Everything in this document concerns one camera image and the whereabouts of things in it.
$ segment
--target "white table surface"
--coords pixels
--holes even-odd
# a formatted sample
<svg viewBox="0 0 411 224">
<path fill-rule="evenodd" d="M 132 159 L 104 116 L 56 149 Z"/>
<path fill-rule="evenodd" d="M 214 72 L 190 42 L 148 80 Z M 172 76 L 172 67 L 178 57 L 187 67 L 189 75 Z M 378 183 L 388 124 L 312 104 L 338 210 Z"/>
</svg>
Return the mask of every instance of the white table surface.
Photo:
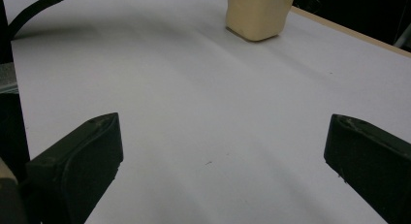
<svg viewBox="0 0 411 224">
<path fill-rule="evenodd" d="M 6 0 L 10 18 L 34 1 Z M 411 59 L 294 13 L 247 43 L 226 9 L 67 0 L 33 18 L 13 42 L 31 155 L 118 112 L 125 160 L 88 224 L 385 223 L 323 152 L 333 113 L 411 142 Z"/>
</svg>

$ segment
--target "black cable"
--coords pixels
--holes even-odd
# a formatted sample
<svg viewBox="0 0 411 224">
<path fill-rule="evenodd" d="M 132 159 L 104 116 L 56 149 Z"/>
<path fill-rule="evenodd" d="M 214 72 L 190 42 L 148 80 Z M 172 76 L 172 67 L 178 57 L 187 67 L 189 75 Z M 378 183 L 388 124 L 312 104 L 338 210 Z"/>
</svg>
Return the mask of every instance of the black cable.
<svg viewBox="0 0 411 224">
<path fill-rule="evenodd" d="M 39 0 L 28 8 L 24 9 L 18 16 L 12 21 L 0 40 L 0 61 L 6 56 L 3 52 L 3 48 L 6 48 L 7 44 L 15 37 L 16 33 L 21 27 L 32 17 L 42 12 L 43 10 L 60 3 L 64 0 Z"/>
</svg>

